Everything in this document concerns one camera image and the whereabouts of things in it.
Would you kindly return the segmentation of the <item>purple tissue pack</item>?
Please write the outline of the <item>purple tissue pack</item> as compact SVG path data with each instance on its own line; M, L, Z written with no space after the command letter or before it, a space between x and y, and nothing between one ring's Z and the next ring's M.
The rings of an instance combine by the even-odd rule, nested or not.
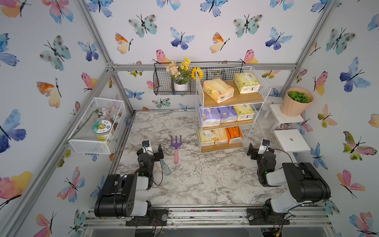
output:
M217 108L203 108L199 106L203 127L213 127L221 124L220 113Z
M237 121L237 113L233 106L228 107L219 107L218 108L220 114L220 122L221 123L229 123Z

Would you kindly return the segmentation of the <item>green tissue pack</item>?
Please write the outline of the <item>green tissue pack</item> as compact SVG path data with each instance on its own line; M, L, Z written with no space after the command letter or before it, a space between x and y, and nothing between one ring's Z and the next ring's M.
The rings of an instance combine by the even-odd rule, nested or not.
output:
M260 82L251 71L235 74L235 85L240 94L257 93L260 90Z

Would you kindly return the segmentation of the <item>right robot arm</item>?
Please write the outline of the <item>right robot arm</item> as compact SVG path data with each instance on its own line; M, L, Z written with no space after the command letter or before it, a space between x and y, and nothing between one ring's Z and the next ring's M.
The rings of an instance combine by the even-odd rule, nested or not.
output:
M265 201L262 208L247 210L250 225L289 225L289 212L303 204L316 203L331 197L327 182L310 163L282 163L276 170L276 154L263 140L259 148L249 145L247 155L257 162L257 177L264 187L287 186L288 190Z

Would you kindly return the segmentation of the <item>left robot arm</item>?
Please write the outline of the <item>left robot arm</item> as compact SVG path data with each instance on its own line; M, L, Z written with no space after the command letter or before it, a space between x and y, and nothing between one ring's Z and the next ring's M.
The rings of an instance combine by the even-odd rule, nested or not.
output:
M164 158L162 146L157 152L137 151L139 168L133 174L107 176L94 207L96 217L153 217L152 205L137 200L136 192L149 190L154 183L154 165Z

